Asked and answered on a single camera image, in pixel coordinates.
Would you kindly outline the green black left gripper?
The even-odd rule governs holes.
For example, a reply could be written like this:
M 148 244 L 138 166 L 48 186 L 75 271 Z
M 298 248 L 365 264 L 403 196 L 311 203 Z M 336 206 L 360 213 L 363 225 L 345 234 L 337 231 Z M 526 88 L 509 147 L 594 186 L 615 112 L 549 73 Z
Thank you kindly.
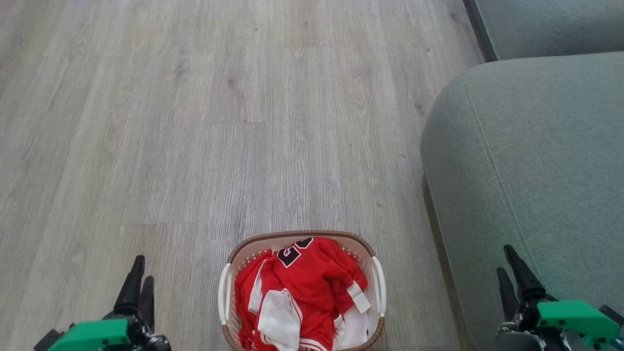
M 172 351 L 168 338 L 155 331 L 155 280 L 142 285 L 145 256 L 137 255 L 114 305 L 102 320 L 51 329 L 34 351 Z

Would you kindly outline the grey-green fabric sofa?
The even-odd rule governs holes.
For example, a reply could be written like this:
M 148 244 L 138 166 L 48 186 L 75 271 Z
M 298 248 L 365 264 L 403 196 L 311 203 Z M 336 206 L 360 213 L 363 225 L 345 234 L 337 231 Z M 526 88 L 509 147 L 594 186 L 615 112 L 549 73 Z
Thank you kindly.
M 475 66 L 435 100 L 421 155 L 478 351 L 512 245 L 548 293 L 624 315 L 624 52 Z

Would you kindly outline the white laundry basket brown rim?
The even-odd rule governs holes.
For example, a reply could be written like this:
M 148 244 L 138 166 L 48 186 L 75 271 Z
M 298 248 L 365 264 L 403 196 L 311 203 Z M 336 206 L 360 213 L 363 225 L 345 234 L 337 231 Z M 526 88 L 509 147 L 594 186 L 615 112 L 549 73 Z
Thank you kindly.
M 341 249 L 354 257 L 357 264 L 363 269 L 369 286 L 365 289 L 365 296 L 373 299 L 367 316 L 369 319 L 367 331 L 368 339 L 357 347 L 346 351 L 368 351 L 384 334 L 385 313 L 387 309 L 387 284 L 381 262 L 376 257 L 372 246 L 362 237 L 345 231 L 330 230 L 303 230 L 268 233 L 245 239 L 238 244 L 227 258 L 227 263 L 221 271 L 218 285 L 218 311 L 223 335 L 232 350 L 244 351 L 238 338 L 241 329 L 240 317 L 235 309 L 236 297 L 234 280 L 242 269 L 252 260 L 269 250 L 278 250 L 285 245 L 306 237 L 326 237 L 336 240 Z

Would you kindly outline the red white basketball jersey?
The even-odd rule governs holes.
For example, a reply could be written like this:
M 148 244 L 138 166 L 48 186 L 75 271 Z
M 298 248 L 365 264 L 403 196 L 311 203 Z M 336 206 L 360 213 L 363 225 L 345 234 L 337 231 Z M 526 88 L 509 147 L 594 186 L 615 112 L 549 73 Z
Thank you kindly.
M 339 351 L 368 341 L 363 270 L 338 242 L 307 237 L 249 258 L 234 280 L 245 351 Z

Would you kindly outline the grey-green sofa section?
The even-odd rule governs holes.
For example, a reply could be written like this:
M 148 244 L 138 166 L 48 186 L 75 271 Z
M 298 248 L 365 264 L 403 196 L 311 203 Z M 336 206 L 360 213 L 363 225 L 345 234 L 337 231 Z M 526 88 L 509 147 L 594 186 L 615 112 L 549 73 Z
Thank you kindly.
M 491 60 L 624 51 L 624 0 L 464 0 Z

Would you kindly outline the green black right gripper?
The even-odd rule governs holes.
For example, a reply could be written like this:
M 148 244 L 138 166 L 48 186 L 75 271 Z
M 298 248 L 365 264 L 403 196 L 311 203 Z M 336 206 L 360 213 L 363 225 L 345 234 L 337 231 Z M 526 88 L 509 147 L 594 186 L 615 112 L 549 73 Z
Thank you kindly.
M 497 267 L 505 317 L 496 335 L 497 351 L 573 351 L 569 333 L 590 351 L 624 351 L 623 316 L 583 300 L 548 300 L 546 289 L 512 245 L 504 245 L 504 253 L 521 301 L 505 269 Z

